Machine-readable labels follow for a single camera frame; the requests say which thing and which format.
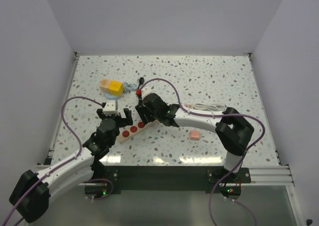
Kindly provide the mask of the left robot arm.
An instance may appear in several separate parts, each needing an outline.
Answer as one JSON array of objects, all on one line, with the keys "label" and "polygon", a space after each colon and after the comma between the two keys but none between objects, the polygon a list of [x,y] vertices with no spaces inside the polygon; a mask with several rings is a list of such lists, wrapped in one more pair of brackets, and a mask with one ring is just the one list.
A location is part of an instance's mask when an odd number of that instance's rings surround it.
[{"label": "left robot arm", "polygon": [[49,201],[63,189],[69,189],[85,181],[98,182],[103,177],[100,159],[109,153],[120,134],[120,128],[133,124],[132,112],[124,109],[120,114],[104,116],[97,110],[101,123],[79,151],[59,163],[38,172],[25,171],[19,178],[9,202],[12,211],[18,211],[22,218],[32,223],[48,209]]}]

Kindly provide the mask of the wooden red-socket power strip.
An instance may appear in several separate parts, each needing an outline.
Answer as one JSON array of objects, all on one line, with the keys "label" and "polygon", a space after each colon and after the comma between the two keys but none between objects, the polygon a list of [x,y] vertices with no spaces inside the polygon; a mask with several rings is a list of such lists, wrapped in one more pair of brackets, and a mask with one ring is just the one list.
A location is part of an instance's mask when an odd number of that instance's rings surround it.
[{"label": "wooden red-socket power strip", "polygon": [[154,124],[158,123],[158,120],[155,120],[153,122],[149,122],[147,124],[144,124],[143,121],[139,121],[138,123],[127,127],[126,129],[122,130],[117,137],[117,141],[122,144],[130,139],[132,139],[134,136],[142,133],[145,131],[147,128],[150,128]]}]

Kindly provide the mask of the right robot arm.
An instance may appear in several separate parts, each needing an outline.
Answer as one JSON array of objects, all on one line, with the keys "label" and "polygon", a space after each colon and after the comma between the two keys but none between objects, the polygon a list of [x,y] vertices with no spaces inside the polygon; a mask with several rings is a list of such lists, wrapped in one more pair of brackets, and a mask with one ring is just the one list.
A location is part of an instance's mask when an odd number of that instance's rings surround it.
[{"label": "right robot arm", "polygon": [[221,112],[204,112],[166,104],[157,94],[139,98],[135,109],[146,125],[155,120],[167,127],[192,127],[217,134],[224,146],[226,158],[222,177],[232,183],[239,178],[243,155],[254,133],[254,127],[234,108]]}]

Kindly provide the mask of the pink USB charger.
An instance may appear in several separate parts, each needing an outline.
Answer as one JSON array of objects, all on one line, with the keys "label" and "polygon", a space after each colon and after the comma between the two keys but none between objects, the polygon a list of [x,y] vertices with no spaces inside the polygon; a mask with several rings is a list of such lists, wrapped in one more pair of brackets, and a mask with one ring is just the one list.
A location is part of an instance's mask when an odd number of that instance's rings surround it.
[{"label": "pink USB charger", "polygon": [[191,130],[190,139],[191,140],[199,140],[200,139],[200,132],[197,130]]}]

